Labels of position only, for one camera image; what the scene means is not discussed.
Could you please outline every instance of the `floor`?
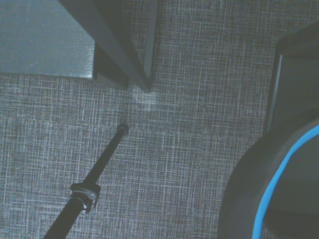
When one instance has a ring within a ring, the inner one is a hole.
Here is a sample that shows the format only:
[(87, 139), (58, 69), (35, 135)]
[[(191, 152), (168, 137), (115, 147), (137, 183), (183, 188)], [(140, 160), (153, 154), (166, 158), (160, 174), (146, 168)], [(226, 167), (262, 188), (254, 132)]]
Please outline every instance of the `floor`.
[[(141, 59), (147, 6), (122, 3)], [(318, 18), (316, 0), (161, 0), (150, 94), (1, 75), (0, 238), (42, 238), (127, 122), (67, 238), (216, 239), (227, 180), (262, 135), (276, 42)]]

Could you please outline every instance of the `rubber tip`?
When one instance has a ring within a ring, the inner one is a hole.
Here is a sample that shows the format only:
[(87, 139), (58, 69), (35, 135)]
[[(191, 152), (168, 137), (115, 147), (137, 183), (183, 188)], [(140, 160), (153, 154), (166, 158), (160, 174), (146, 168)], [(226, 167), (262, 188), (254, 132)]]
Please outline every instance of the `rubber tip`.
[(120, 129), (123, 129), (123, 130), (124, 130), (124, 132), (125, 132), (124, 135), (127, 135), (127, 134), (129, 133), (129, 127), (128, 127), (128, 125), (125, 124), (125, 123), (120, 124), (120, 125), (117, 127), (116, 131), (118, 131), (118, 130), (120, 130)]

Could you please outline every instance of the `blue trim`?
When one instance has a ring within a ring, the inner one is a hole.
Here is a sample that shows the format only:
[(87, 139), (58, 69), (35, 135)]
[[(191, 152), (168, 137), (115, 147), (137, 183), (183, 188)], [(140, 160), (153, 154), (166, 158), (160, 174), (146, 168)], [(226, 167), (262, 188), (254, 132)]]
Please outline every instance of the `blue trim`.
[(308, 132), (306, 132), (303, 136), (301, 136), (296, 143), (291, 147), (291, 149), (288, 151), (286, 156), (284, 157), (282, 163), (279, 165), (277, 171), (275, 172), (273, 178), (270, 180), (265, 193), (259, 203), (258, 211), (256, 213), (255, 222), (254, 222), (254, 228), (253, 228), (253, 235), (252, 239), (259, 239), (260, 238), (260, 232), (262, 229), (263, 219), (264, 215), (266, 213), (268, 204), (270, 202), (271, 196), (274, 192), (275, 186), (283, 173), (287, 163), (289, 162), (290, 157), (296, 152), (304, 143), (306, 143), (308, 140), (312, 139), (313, 137), (317, 136), (319, 134), (319, 125), (313, 127)]

